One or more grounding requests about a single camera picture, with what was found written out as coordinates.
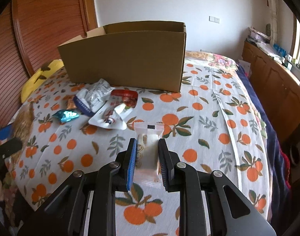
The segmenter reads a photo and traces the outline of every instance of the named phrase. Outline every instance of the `navy blue blanket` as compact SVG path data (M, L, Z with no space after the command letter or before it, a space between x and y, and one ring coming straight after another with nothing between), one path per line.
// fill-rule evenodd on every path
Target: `navy blue blanket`
M237 75L244 84L253 104L260 112L262 120L266 123L267 130L267 154L268 161L272 167L273 171L273 181L272 181L272 227L279 227L280 223L284 219L284 209L288 206L290 199L290 189L287 186L288 182L286 179L286 162L283 158L282 152L280 150L279 141L276 135L275 130L272 128L271 123L269 122L267 115L255 93L253 87L251 86L248 78L245 75L244 69L239 66Z

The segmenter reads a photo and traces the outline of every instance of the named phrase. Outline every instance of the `floral bedsheet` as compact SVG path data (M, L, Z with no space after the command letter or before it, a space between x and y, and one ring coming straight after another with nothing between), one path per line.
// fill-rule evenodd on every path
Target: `floral bedsheet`
M139 97L128 128L109 131L88 125L85 115L66 124L52 118L69 95L86 86L70 82L63 67L27 100L34 107L33 131L9 171L36 210L73 171L96 171L115 160L136 137L135 122L162 122L168 148L181 161L204 172L223 171L267 218L271 182L265 125L235 70L229 58L187 53L180 93L117 87L136 90ZM129 193L116 197L118 235L178 235L179 193L135 182ZM206 214L202 219L209 220Z

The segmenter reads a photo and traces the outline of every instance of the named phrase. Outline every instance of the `metal screw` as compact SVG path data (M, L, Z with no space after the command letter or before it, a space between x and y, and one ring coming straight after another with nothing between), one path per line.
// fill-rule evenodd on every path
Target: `metal screw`
M185 163L185 162L178 162L178 163L176 164L176 166L179 167L180 169L183 169L183 168L186 167L186 163Z
M117 161L113 161L110 163L111 168L117 168L120 164Z
M83 174L83 172L81 170L76 170L74 173L73 173L73 176L74 177L81 177Z
M216 177L222 177L222 176L223 176L223 174L222 174L222 172L221 172L220 170L215 170L215 171L213 172L213 174L214 174L214 176L216 176Z

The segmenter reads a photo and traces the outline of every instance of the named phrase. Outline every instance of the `brown cardboard box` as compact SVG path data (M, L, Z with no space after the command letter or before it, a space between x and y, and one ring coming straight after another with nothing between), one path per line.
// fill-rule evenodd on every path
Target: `brown cardboard box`
M184 23L137 21L93 29L58 50L72 82L179 92L185 42Z

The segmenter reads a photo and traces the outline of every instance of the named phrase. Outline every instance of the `yellow plush toy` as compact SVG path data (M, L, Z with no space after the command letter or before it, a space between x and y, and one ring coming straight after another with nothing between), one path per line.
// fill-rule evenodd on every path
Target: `yellow plush toy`
M21 103L24 103L33 91L35 91L48 77L64 66L59 59L53 60L49 65L39 68L34 75L23 85L21 90Z

